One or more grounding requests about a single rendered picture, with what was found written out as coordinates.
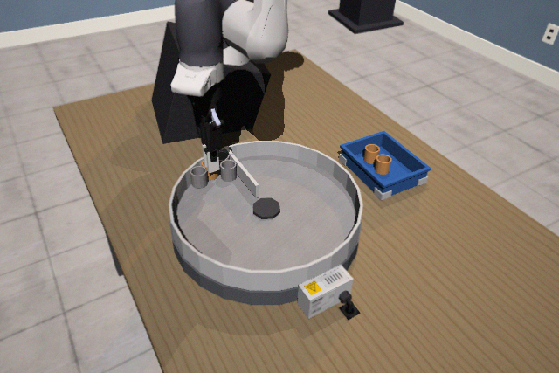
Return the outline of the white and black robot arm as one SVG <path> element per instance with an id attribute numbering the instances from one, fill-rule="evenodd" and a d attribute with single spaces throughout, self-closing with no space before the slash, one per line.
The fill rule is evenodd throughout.
<path id="1" fill-rule="evenodd" d="M 268 63 L 288 39 L 287 0 L 175 0 L 175 20 L 173 93 L 202 97 L 224 79 L 224 64 Z"/>

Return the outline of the grey metal bushing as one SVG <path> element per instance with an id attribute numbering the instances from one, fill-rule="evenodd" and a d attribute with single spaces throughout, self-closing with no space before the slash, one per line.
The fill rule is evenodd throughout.
<path id="1" fill-rule="evenodd" d="M 218 172 L 221 173 L 221 172 L 220 172 L 220 163 L 221 163 L 222 161 L 224 161 L 224 160 L 230 160 L 230 156 L 229 156 L 229 154 L 228 154 L 227 152 L 225 152 L 225 151 L 219 151 L 219 152 L 218 152 L 218 158 L 219 158 L 219 171 L 218 171 Z"/>
<path id="2" fill-rule="evenodd" d="M 192 168 L 190 170 L 190 178 L 191 184 L 194 188 L 204 188 L 208 184 L 207 169 L 203 166 L 196 166 Z"/>
<path id="3" fill-rule="evenodd" d="M 237 178 L 237 164 L 233 160 L 224 160 L 220 163 L 221 178 L 223 181 L 232 182 Z"/>

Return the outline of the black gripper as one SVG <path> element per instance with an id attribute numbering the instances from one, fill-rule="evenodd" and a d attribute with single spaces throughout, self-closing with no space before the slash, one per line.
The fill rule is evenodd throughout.
<path id="1" fill-rule="evenodd" d="M 198 138 L 201 138 L 204 166 L 208 168 L 209 173 L 219 170 L 218 151 L 222 147 L 224 121 L 217 117 L 216 103 L 222 95 L 222 81 L 214 85 L 203 97 L 187 95 L 193 107 Z"/>

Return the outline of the blue plastic crate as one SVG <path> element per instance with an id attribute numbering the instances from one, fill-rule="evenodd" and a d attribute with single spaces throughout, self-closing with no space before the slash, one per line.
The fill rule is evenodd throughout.
<path id="1" fill-rule="evenodd" d="M 390 171 L 386 175 L 375 172 L 375 164 L 363 160 L 365 146 L 375 144 L 379 155 L 391 157 Z M 340 145 L 339 160 L 354 172 L 382 201 L 399 192 L 427 183 L 426 163 L 412 154 L 406 147 L 385 131 Z"/>

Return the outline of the bronze bushing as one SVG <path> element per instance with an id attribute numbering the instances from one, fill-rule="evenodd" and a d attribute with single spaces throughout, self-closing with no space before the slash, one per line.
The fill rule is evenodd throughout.
<path id="1" fill-rule="evenodd" d="M 204 166 L 204 161 L 202 161 L 202 166 L 205 167 L 205 166 Z M 207 168 L 207 167 L 205 167 L 205 168 L 207 169 L 208 180 L 214 180 L 214 179 L 216 179 L 216 178 L 218 177 L 218 171 L 209 173 L 209 172 L 208 172 L 208 168 Z"/>
<path id="2" fill-rule="evenodd" d="M 376 157 L 375 172 L 386 175 L 390 171 L 391 158 L 388 155 L 378 155 Z"/>
<path id="3" fill-rule="evenodd" d="M 377 151 L 378 150 L 378 151 Z M 376 157 L 379 155 L 380 148 L 375 144 L 369 144 L 365 147 L 363 160 L 366 163 L 376 163 Z"/>

